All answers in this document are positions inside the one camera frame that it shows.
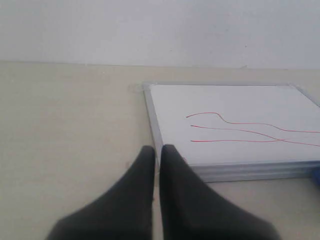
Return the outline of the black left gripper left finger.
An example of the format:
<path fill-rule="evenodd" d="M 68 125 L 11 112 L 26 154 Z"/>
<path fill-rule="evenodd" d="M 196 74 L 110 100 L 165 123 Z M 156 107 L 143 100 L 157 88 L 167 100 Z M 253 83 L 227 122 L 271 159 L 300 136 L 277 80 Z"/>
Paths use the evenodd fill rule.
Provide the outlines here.
<path fill-rule="evenodd" d="M 143 146 L 131 167 L 103 195 L 60 219 L 48 240 L 150 240 L 155 151 Z"/>

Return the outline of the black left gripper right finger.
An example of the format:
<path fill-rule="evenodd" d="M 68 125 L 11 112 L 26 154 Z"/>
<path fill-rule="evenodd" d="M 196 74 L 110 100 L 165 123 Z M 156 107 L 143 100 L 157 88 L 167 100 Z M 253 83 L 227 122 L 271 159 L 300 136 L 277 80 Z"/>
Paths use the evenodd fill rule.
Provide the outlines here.
<path fill-rule="evenodd" d="M 279 240 L 274 226 L 210 188 L 174 145 L 161 150 L 159 197 L 165 240 Z"/>

